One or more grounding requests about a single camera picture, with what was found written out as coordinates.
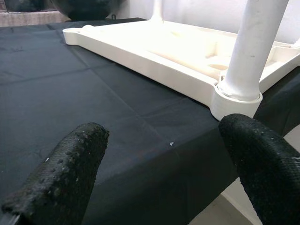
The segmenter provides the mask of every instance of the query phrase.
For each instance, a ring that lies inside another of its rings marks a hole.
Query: floor
[[[285,139],[300,152],[300,125]],[[189,225],[262,225],[237,179]]]

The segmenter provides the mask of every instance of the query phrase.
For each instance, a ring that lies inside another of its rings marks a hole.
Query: textured foam pad
[[[67,135],[2,205],[35,225],[79,225],[86,211],[108,132],[98,124]]]
[[[244,115],[224,117],[219,130],[262,223],[300,225],[300,153]]]

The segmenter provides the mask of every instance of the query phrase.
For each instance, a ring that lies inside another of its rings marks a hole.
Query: white plastic stand
[[[272,2],[274,7],[256,2]],[[208,106],[218,120],[231,113],[253,117],[262,93],[300,65],[299,45],[273,43],[287,2],[248,0],[238,38],[233,33],[162,21],[161,0],[155,2],[149,21],[87,25],[63,33],[68,45],[79,45],[181,92]],[[249,30],[255,9],[262,14]],[[259,24],[269,16],[274,21]],[[257,36],[247,39],[252,33]]]

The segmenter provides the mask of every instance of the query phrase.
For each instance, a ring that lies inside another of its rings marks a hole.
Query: black fabric cloth
[[[300,224],[300,153],[247,116],[219,124],[240,181],[264,225]]]
[[[0,28],[0,199],[87,122],[110,139],[84,225],[186,225],[237,178],[209,108],[62,35],[138,20]],[[300,123],[299,96],[296,68],[264,94],[256,118],[288,132]]]
[[[5,199],[3,212],[21,216],[23,225],[81,225],[108,135],[96,123],[77,127]]]

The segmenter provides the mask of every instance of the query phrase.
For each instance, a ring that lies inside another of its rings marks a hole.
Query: plastic base
[[[217,88],[237,34],[167,21],[87,25],[63,33],[68,45],[79,45],[191,97],[218,120],[231,113],[253,117],[262,100],[260,94],[255,101],[238,101]],[[274,42],[260,80],[261,93],[299,65],[300,49]]]

